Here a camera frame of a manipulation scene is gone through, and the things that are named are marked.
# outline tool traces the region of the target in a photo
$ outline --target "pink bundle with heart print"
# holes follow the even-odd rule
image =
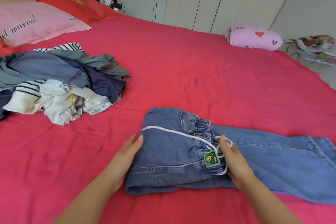
[[[262,26],[232,26],[223,35],[230,45],[250,49],[275,51],[283,42],[278,33]]]

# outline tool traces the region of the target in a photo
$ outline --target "smiley face patch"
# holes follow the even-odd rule
[[[205,152],[204,161],[207,167],[214,167],[220,165],[220,161],[217,158],[215,151]]]

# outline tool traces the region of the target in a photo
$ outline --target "person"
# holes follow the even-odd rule
[[[82,192],[68,205],[54,224],[98,223],[107,201],[124,183],[133,158],[143,143],[143,136],[134,141],[128,139],[115,154],[111,162]],[[258,178],[247,164],[238,148],[230,149],[225,136],[219,145],[228,165],[227,174],[238,190],[243,192],[251,204],[260,224],[303,224]]]

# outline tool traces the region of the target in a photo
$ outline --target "red bed sheet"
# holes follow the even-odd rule
[[[132,78],[119,103],[69,125],[52,124],[43,112],[0,122],[1,223],[51,223],[140,132],[152,107],[183,108],[212,124],[336,142],[336,91],[283,52],[232,47],[221,35],[125,15],[91,26],[22,50],[78,42],[92,56],[114,55]],[[336,205],[277,196],[306,224],[336,222]],[[131,196],[122,187],[101,223],[258,222],[236,189]]]

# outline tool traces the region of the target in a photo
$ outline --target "person's left hand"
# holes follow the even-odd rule
[[[131,167],[133,158],[143,143],[143,136],[140,135],[135,141],[136,135],[132,135],[123,145],[123,147],[114,155],[111,162],[105,168],[111,178],[113,188],[112,193],[120,189],[124,183],[127,171]]]

